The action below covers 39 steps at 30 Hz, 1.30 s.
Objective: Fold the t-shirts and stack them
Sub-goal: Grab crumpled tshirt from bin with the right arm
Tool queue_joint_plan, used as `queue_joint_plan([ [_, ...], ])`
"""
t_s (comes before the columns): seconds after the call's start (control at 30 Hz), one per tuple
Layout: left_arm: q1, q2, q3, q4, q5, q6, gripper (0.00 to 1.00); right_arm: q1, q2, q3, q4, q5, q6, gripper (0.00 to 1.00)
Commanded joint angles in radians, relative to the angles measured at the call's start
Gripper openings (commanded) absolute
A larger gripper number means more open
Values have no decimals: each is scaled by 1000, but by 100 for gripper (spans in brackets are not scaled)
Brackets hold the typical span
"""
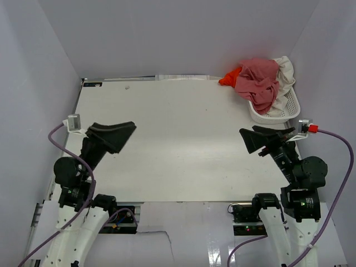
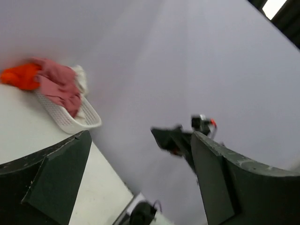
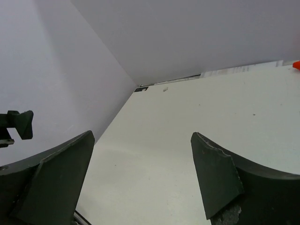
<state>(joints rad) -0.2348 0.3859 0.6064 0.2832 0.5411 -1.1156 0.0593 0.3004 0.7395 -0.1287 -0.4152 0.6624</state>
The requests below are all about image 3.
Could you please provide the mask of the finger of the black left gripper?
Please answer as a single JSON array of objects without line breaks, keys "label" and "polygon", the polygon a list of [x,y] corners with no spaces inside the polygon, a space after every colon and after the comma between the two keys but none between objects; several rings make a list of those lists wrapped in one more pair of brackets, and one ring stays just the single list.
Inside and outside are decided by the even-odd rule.
[{"label": "finger of the black left gripper", "polygon": [[33,111],[8,111],[6,114],[0,114],[0,147],[7,148],[15,141],[9,134],[8,128],[15,128],[22,140],[33,138],[32,130]]}]

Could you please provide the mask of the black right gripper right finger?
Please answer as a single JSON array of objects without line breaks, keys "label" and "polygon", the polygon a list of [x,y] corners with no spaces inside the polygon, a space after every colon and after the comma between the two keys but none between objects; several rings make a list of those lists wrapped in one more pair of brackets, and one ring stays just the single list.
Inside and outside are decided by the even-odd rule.
[{"label": "black right gripper right finger", "polygon": [[299,224],[299,175],[250,161],[198,132],[191,147],[205,216],[213,225]]}]

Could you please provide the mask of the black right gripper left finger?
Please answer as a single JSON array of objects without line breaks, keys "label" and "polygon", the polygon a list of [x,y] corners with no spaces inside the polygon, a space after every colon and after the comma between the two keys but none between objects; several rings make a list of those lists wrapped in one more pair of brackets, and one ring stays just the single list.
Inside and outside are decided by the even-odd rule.
[{"label": "black right gripper left finger", "polygon": [[2,225],[73,225],[95,138],[86,131],[0,168]]}]

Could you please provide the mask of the orange t shirt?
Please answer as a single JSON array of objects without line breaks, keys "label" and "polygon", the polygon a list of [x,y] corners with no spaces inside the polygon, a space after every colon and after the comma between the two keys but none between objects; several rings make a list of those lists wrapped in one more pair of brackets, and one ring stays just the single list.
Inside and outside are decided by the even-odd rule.
[{"label": "orange t shirt", "polygon": [[293,67],[294,69],[300,70],[300,61],[295,61],[295,62],[292,64],[292,67]]}]

